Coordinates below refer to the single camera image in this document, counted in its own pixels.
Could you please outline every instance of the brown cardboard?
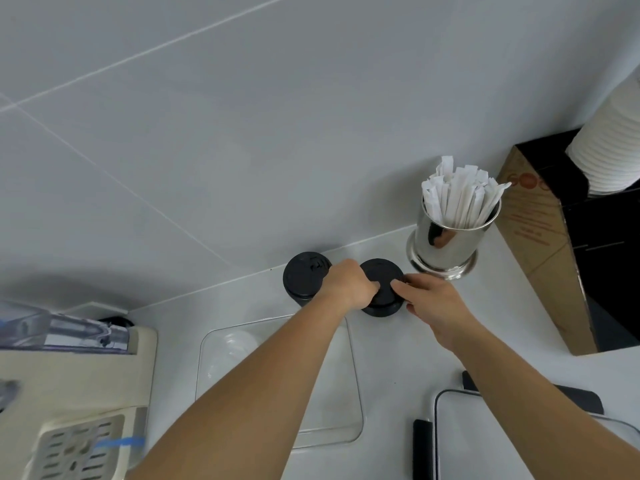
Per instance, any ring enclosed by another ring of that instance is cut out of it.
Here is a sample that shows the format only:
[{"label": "brown cardboard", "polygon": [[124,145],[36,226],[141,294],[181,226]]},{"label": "brown cardboard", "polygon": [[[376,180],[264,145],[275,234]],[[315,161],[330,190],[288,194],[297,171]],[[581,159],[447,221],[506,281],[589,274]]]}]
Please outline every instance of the brown cardboard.
[{"label": "brown cardboard", "polygon": [[498,182],[511,182],[496,224],[536,291],[564,343],[574,355],[596,353],[560,201],[514,146]]}]

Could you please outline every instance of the metal container base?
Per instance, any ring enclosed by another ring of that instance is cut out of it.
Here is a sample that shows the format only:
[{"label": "metal container base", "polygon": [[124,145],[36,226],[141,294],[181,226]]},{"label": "metal container base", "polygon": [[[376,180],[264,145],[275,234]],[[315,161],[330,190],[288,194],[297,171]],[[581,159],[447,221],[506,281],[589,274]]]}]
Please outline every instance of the metal container base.
[{"label": "metal container base", "polygon": [[409,239],[406,242],[406,256],[409,259],[411,265],[420,273],[429,273],[442,278],[447,281],[457,280],[466,276],[475,268],[478,251],[474,251],[471,257],[462,265],[453,267],[451,269],[438,269],[429,266],[425,263],[420,256],[415,252],[415,231],[412,231]]}]

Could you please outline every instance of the hand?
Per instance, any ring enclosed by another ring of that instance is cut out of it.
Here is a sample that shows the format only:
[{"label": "hand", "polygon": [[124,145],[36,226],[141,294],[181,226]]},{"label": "hand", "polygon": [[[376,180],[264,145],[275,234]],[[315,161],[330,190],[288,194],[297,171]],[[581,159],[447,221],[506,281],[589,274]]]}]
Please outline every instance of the hand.
[{"label": "hand", "polygon": [[407,274],[407,283],[393,280],[391,288],[409,302],[407,310],[427,323],[437,341],[453,351],[461,334],[483,330],[453,285],[430,274]]},{"label": "hand", "polygon": [[360,310],[371,303],[380,289],[379,282],[371,282],[353,259],[345,259],[329,268],[316,297],[329,297],[349,310]]}]

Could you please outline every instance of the drip tray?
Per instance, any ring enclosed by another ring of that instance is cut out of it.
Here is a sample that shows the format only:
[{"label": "drip tray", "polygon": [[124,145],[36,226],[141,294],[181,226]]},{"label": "drip tray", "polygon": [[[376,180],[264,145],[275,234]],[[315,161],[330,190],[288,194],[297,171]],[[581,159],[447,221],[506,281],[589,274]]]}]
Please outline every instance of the drip tray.
[{"label": "drip tray", "polygon": [[[279,329],[292,315],[221,328],[200,347],[196,399]],[[364,420],[346,320],[335,332],[293,448],[354,441]]]}]

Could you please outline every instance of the black canister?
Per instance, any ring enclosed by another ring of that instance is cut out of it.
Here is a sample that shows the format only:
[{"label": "black canister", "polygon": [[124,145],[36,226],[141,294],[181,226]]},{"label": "black canister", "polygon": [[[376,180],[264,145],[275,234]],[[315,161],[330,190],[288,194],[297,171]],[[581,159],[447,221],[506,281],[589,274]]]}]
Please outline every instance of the black canister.
[{"label": "black canister", "polygon": [[370,259],[360,265],[370,281],[380,283],[380,290],[371,303],[362,311],[373,317],[388,317],[402,307],[404,298],[391,288],[391,281],[404,281],[404,273],[398,266],[386,259]]},{"label": "black canister", "polygon": [[305,306],[322,286],[331,261],[320,253],[308,251],[294,256],[285,266],[282,282],[287,294],[297,304]]}]

